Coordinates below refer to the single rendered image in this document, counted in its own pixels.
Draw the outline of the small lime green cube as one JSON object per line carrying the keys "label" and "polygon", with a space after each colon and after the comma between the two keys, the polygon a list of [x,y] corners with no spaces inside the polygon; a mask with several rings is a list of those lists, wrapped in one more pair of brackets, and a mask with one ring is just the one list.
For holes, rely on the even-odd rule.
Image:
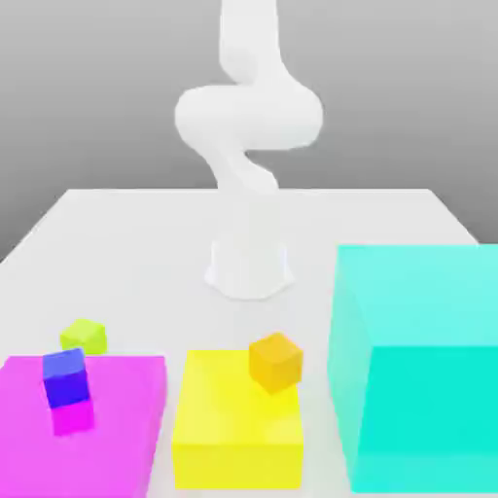
{"label": "small lime green cube", "polygon": [[63,350],[82,348],[86,355],[102,355],[107,352],[105,326],[101,323],[80,318],[60,334]]}

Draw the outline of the large magenta box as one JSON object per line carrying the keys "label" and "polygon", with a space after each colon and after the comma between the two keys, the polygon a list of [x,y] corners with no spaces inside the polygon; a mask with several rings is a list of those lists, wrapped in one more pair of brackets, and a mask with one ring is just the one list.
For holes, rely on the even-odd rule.
{"label": "large magenta box", "polygon": [[161,356],[86,360],[94,427],[58,437],[39,356],[0,368],[0,498],[146,498],[166,399]]}

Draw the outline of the small orange cube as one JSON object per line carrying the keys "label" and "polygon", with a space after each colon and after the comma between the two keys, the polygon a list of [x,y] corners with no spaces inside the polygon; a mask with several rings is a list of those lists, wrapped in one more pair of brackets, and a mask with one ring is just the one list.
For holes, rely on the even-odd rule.
{"label": "small orange cube", "polygon": [[303,351],[281,332],[249,345],[249,374],[269,394],[302,380]]}

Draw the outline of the large cyan box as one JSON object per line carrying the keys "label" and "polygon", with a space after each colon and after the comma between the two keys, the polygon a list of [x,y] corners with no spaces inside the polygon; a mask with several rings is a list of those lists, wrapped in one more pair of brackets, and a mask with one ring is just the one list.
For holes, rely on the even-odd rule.
{"label": "large cyan box", "polygon": [[327,375],[353,491],[498,494],[498,244],[340,246]]}

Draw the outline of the small blue cube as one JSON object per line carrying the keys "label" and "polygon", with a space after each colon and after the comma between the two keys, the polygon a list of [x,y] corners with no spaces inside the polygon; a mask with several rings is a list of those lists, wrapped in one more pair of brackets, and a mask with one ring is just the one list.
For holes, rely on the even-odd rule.
{"label": "small blue cube", "polygon": [[51,409],[89,399],[85,354],[81,348],[44,355],[42,370],[44,387]]}

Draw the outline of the large yellow box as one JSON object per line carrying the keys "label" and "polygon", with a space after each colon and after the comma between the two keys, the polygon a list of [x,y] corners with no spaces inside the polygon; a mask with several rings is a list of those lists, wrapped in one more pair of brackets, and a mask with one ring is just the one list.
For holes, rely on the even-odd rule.
{"label": "large yellow box", "polygon": [[302,485],[297,387],[269,394],[245,350],[188,352],[171,438],[174,484],[188,490],[294,490]]}

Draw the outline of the small magenta cube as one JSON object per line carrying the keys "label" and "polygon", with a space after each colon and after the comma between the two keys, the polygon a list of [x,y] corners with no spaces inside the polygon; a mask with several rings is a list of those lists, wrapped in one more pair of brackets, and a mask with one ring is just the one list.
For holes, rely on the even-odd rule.
{"label": "small magenta cube", "polygon": [[92,400],[51,409],[51,415],[53,433],[58,437],[85,432],[94,427]]}

